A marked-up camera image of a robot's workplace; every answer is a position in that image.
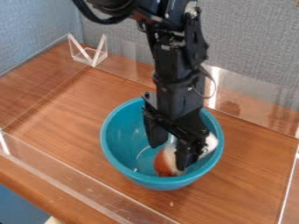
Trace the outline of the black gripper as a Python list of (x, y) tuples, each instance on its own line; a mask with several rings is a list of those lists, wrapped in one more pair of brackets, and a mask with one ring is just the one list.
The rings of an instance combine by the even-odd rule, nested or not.
[(153, 75), (156, 90), (142, 95), (144, 130), (148, 143), (156, 148), (168, 140), (178, 139), (174, 146), (174, 165), (180, 172), (208, 153), (208, 128), (200, 119), (205, 77), (190, 73), (181, 79), (162, 79)]

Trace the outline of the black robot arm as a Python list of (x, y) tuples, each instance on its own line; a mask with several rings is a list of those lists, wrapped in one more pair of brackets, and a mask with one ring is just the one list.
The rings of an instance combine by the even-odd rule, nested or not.
[(178, 171), (194, 163), (211, 132), (200, 119), (205, 77), (201, 62), (208, 44), (201, 34), (197, 0), (70, 0), (82, 16), (101, 25), (130, 18), (145, 33), (153, 56), (156, 90), (144, 93), (144, 129), (149, 145), (176, 137), (173, 150)]

